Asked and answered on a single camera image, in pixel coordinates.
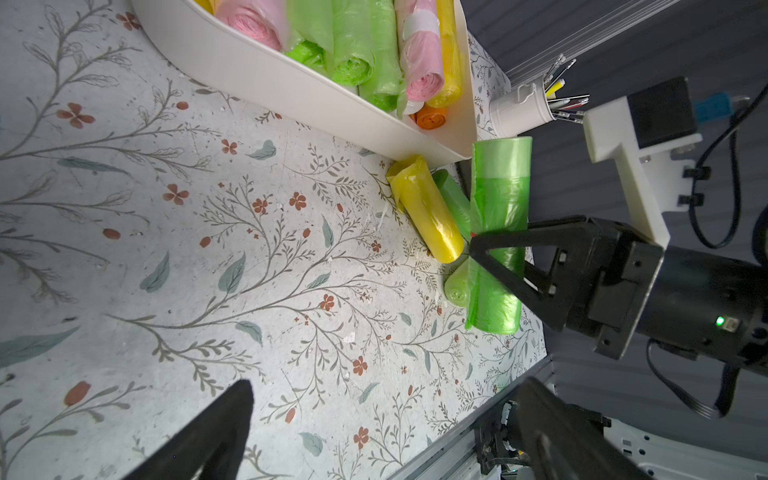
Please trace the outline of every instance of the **pen holder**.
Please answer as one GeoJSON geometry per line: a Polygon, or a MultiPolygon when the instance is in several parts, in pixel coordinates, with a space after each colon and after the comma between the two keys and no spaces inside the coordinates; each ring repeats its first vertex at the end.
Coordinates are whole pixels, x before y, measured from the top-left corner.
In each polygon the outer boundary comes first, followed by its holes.
{"type": "Polygon", "coordinates": [[[519,84],[491,102],[491,122],[499,138],[519,134],[553,121],[544,90],[544,76],[519,84]]]}

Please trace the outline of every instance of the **white mount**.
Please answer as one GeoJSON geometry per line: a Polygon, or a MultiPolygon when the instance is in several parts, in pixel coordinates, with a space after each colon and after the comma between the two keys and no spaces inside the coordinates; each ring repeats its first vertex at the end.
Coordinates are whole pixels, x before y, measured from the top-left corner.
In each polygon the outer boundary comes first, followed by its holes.
{"type": "Polygon", "coordinates": [[[584,116],[584,135],[593,164],[615,160],[627,198],[632,227],[647,240],[667,248],[670,233],[662,212],[682,212],[679,195],[690,195],[692,178],[683,178],[693,160],[672,160],[672,153],[693,150],[700,134],[687,135],[640,149],[627,97],[593,108],[584,116]]]}

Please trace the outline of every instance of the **table surface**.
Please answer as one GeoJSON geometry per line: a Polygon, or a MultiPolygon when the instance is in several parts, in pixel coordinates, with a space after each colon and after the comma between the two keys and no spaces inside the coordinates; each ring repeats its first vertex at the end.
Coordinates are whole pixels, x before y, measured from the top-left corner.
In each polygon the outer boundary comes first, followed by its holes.
{"type": "Polygon", "coordinates": [[[120,478],[240,378],[239,478],[382,478],[545,356],[527,310],[464,329],[391,160],[188,78],[123,0],[53,3],[0,15],[0,478],[120,478]]]}

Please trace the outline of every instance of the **pen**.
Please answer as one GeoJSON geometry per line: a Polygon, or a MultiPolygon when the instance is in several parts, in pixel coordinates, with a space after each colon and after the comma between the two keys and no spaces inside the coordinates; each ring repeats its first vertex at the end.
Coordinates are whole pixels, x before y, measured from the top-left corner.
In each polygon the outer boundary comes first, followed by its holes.
{"type": "Polygon", "coordinates": [[[557,70],[558,67],[565,62],[565,60],[565,55],[560,54],[557,60],[554,61],[554,64],[549,68],[549,70],[547,70],[547,73],[544,75],[544,88],[549,86],[549,84],[552,82],[552,75],[554,74],[554,71],[557,70]]]}
{"type": "Polygon", "coordinates": [[[584,121],[583,121],[583,120],[581,120],[580,118],[567,118],[567,117],[558,117],[558,116],[555,116],[555,117],[554,117],[554,119],[555,119],[555,120],[565,120],[565,121],[570,121],[572,124],[579,124],[579,125],[582,125],[582,124],[584,123],[584,121]]]}
{"type": "Polygon", "coordinates": [[[553,101],[560,101],[560,100],[581,100],[582,98],[589,98],[589,94],[575,95],[573,97],[552,98],[551,100],[547,100],[547,102],[552,103],[553,101]]]}
{"type": "Polygon", "coordinates": [[[557,115],[557,114],[576,115],[577,117],[584,117],[587,114],[587,112],[581,111],[581,110],[568,110],[568,111],[566,111],[566,110],[553,110],[552,113],[555,114],[555,115],[557,115]]]}
{"type": "Polygon", "coordinates": [[[582,98],[580,101],[577,101],[574,104],[566,105],[566,106],[560,108],[560,110],[571,110],[572,108],[579,108],[579,107],[582,107],[582,106],[584,106],[584,105],[586,105],[588,103],[589,103],[589,98],[582,98]]]}
{"type": "Polygon", "coordinates": [[[549,104],[549,109],[550,110],[557,110],[557,109],[559,109],[561,107],[564,107],[565,105],[567,105],[569,103],[571,103],[570,100],[558,100],[558,101],[550,103],[549,104]]]}
{"type": "Polygon", "coordinates": [[[560,80],[556,81],[556,82],[555,82],[554,84],[552,84],[552,86],[551,86],[551,87],[550,87],[550,88],[547,90],[547,93],[546,93],[546,96],[547,96],[547,98],[554,98],[554,94],[555,94],[555,92],[557,92],[558,90],[560,90],[560,89],[561,89],[561,88],[563,88],[564,86],[565,86],[565,80],[564,80],[564,79],[562,79],[562,78],[561,78],[560,80]]]}
{"type": "Polygon", "coordinates": [[[575,59],[575,58],[574,58],[573,60],[571,60],[570,62],[568,62],[568,65],[565,65],[565,68],[563,68],[563,69],[560,71],[560,73],[558,74],[558,76],[556,76],[555,78],[553,78],[553,79],[552,79],[552,81],[551,81],[551,84],[554,84],[556,81],[560,80],[560,77],[562,77],[562,76],[563,76],[563,74],[564,74],[566,71],[568,71],[568,69],[569,69],[570,67],[573,67],[573,66],[574,66],[574,63],[576,63],[576,59],[575,59]]]}

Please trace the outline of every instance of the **pink trash bag roll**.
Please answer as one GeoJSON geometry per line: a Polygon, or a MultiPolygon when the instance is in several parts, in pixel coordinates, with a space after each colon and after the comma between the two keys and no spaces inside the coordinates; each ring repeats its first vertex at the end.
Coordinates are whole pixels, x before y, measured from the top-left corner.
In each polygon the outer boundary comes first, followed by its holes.
{"type": "Polygon", "coordinates": [[[214,15],[235,30],[277,51],[288,51],[293,33],[286,0],[213,0],[214,15]]]}
{"type": "Polygon", "coordinates": [[[395,0],[400,68],[410,101],[428,101],[445,84],[435,0],[395,0]]]}

